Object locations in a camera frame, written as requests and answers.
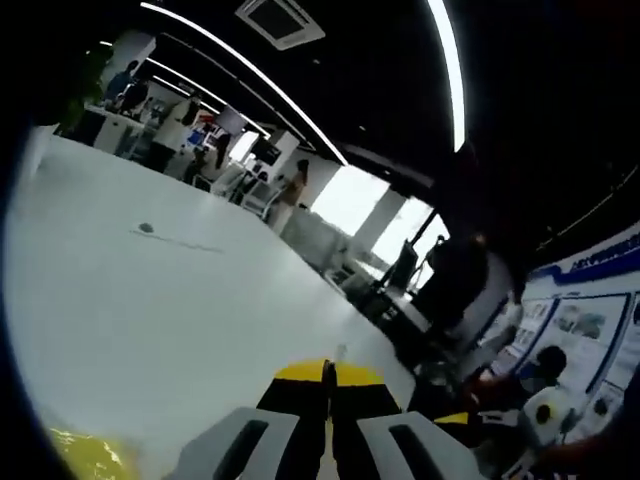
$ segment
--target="pillar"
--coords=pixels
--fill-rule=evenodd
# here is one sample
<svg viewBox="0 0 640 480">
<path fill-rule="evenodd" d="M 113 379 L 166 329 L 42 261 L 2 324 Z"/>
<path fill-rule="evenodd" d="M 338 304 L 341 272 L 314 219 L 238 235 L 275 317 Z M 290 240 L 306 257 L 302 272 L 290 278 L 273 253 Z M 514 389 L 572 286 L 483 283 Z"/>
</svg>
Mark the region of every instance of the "pillar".
<svg viewBox="0 0 640 480">
<path fill-rule="evenodd" d="M 398 192 L 388 189 L 353 236 L 354 242 L 370 252 L 406 201 Z"/>
</svg>

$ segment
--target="computer monitor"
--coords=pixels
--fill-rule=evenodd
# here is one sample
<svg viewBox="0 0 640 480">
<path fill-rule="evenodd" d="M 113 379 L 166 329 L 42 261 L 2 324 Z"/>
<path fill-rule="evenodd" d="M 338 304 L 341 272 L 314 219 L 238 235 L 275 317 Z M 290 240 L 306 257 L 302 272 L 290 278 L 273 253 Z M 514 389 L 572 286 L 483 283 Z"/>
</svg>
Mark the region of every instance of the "computer monitor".
<svg viewBox="0 0 640 480">
<path fill-rule="evenodd" d="M 263 137 L 260 137 L 251 148 L 251 153 L 253 153 L 261 162 L 266 163 L 267 165 L 273 165 L 278 160 L 282 151 L 275 145 L 269 143 Z"/>
</svg>

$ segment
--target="desk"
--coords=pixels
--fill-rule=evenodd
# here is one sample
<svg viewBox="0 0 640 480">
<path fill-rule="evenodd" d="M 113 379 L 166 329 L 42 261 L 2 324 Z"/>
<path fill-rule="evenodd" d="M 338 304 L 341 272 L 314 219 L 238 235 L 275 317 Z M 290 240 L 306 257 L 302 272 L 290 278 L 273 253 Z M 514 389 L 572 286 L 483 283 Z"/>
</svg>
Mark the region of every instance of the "desk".
<svg viewBox="0 0 640 480">
<path fill-rule="evenodd" d="M 399 310 L 411 323 L 421 332 L 426 332 L 431 326 L 431 322 L 411 303 L 403 290 L 393 287 L 387 288 L 384 295 L 391 300 L 393 306 Z"/>
<path fill-rule="evenodd" d="M 143 478 L 277 370 L 340 345 L 408 404 L 390 342 L 251 213 L 62 138 L 28 187 L 4 272 L 25 386 L 47 423 L 132 442 Z"/>
<path fill-rule="evenodd" d="M 353 258 L 347 258 L 345 261 L 347 266 L 351 267 L 358 275 L 362 276 L 368 283 L 373 283 L 374 280 L 380 280 L 385 272 L 372 267 L 366 262 L 361 260 L 355 260 Z"/>
<path fill-rule="evenodd" d="M 85 110 L 104 117 L 104 123 L 93 142 L 94 148 L 118 156 L 128 156 L 124 151 L 128 139 L 133 135 L 140 134 L 145 125 L 132 118 L 108 112 L 104 108 L 94 105 L 87 105 Z"/>
</svg>

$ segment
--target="woman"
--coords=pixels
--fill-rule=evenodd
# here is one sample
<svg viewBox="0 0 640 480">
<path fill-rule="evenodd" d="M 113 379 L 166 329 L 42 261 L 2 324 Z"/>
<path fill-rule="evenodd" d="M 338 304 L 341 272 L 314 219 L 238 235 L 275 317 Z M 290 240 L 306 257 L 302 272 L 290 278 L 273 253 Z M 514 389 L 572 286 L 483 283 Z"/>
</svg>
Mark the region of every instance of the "woman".
<svg viewBox="0 0 640 480">
<path fill-rule="evenodd" d="M 207 158 L 205 159 L 206 162 L 200 170 L 200 174 L 203 177 L 208 178 L 209 180 L 216 180 L 220 176 L 222 170 L 224 170 L 223 167 L 226 167 L 225 160 L 227 160 L 227 149 L 229 148 L 230 141 L 231 135 L 228 133 L 224 133 L 220 138 L 218 138 L 216 141 L 215 162 L 213 161 L 213 158 L 209 158 L 212 155 L 207 155 Z"/>
<path fill-rule="evenodd" d="M 149 153 L 140 163 L 156 172 L 164 172 L 169 160 L 186 142 L 189 132 L 198 119 L 199 111 L 198 94 L 193 94 L 191 98 L 173 107 L 153 137 Z"/>
<path fill-rule="evenodd" d="M 298 161 L 298 171 L 291 181 L 287 182 L 280 195 L 280 200 L 269 218 L 269 225 L 276 234 L 282 234 L 307 183 L 309 183 L 309 160 L 300 160 Z"/>
</svg>

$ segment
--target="yellow object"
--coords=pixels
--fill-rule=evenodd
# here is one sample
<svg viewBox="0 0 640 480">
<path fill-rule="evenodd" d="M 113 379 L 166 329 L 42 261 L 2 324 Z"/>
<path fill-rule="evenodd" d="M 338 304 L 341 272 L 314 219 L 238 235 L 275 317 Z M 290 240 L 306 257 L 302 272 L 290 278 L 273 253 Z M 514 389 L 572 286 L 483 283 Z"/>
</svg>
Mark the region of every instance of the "yellow object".
<svg viewBox="0 0 640 480">
<path fill-rule="evenodd" d="M 345 363 L 336 363 L 338 387 L 363 387 L 365 385 L 384 385 L 382 377 L 372 370 L 354 367 Z"/>
<path fill-rule="evenodd" d="M 436 418 L 433 423 L 459 423 L 467 425 L 469 423 L 469 414 L 467 412 L 456 413 L 448 417 Z"/>
<path fill-rule="evenodd" d="M 307 360 L 283 368 L 275 375 L 276 380 L 297 380 L 299 382 L 322 382 L 322 371 L 326 359 Z"/>
<path fill-rule="evenodd" d="M 122 453 L 117 442 L 91 435 L 79 435 L 55 428 L 51 440 L 78 480 L 137 480 L 133 462 Z"/>
</svg>

